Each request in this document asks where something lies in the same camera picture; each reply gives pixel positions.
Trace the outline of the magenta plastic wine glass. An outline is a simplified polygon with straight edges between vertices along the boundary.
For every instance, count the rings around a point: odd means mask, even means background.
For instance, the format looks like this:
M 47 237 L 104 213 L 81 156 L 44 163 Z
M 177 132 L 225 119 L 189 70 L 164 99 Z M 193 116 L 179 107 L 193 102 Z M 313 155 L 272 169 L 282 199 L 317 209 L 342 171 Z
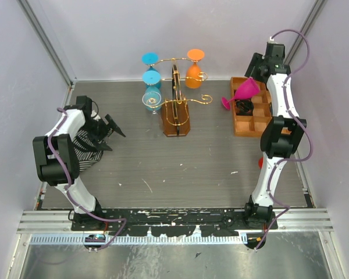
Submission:
M 238 87 L 238 89 L 236 89 L 231 99 L 226 99 L 225 97 L 222 97 L 221 102 L 225 109 L 230 110 L 230 104 L 233 101 L 250 99 L 253 96 L 257 95 L 259 92 L 259 85 L 252 77 L 249 77 Z

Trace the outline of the black white striped bag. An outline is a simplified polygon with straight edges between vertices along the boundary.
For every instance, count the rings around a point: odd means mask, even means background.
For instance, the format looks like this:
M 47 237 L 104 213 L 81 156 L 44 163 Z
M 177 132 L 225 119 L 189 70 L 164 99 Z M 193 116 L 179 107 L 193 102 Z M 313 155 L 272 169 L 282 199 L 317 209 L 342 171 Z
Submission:
M 97 149 L 88 138 L 87 132 L 83 129 L 79 129 L 77 132 L 73 140 L 73 148 L 79 161 L 80 172 L 89 169 L 92 165 L 99 162 L 104 153 Z

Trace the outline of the red plastic wine glass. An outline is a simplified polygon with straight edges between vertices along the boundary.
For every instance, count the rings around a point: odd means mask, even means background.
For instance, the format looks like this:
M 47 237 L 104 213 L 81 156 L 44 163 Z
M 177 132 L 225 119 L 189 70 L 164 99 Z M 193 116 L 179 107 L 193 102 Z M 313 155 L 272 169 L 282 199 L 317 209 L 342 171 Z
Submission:
M 259 166 L 260 169 L 262 168 L 262 166 L 263 166 L 263 157 L 261 157 L 261 158 L 259 159 L 259 161 L 258 161 L 258 166 Z

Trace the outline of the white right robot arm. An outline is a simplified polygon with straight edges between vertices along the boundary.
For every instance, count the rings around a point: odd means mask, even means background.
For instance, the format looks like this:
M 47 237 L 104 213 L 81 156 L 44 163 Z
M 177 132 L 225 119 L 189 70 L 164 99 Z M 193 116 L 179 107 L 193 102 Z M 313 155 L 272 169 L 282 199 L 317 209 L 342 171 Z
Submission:
M 254 53 L 245 76 L 266 85 L 272 101 L 272 118 L 260 139 L 263 153 L 257 186 L 245 204 L 248 228 L 268 225 L 273 219 L 275 191 L 280 174 L 304 135 L 307 121 L 297 113 L 291 93 L 290 66 L 284 64 L 285 46 L 269 41 L 264 54 Z

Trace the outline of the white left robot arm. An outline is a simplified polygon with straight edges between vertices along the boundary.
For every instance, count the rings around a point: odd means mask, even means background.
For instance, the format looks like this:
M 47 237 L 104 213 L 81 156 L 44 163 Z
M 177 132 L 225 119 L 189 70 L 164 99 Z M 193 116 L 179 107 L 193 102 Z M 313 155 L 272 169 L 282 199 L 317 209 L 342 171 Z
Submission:
M 99 116 L 96 103 L 86 95 L 74 105 L 59 108 L 61 118 L 44 136 L 33 139 L 37 176 L 58 189 L 73 206 L 73 222 L 100 230 L 109 222 L 97 198 L 90 194 L 80 174 L 111 151 L 106 139 L 123 131 L 110 115 Z

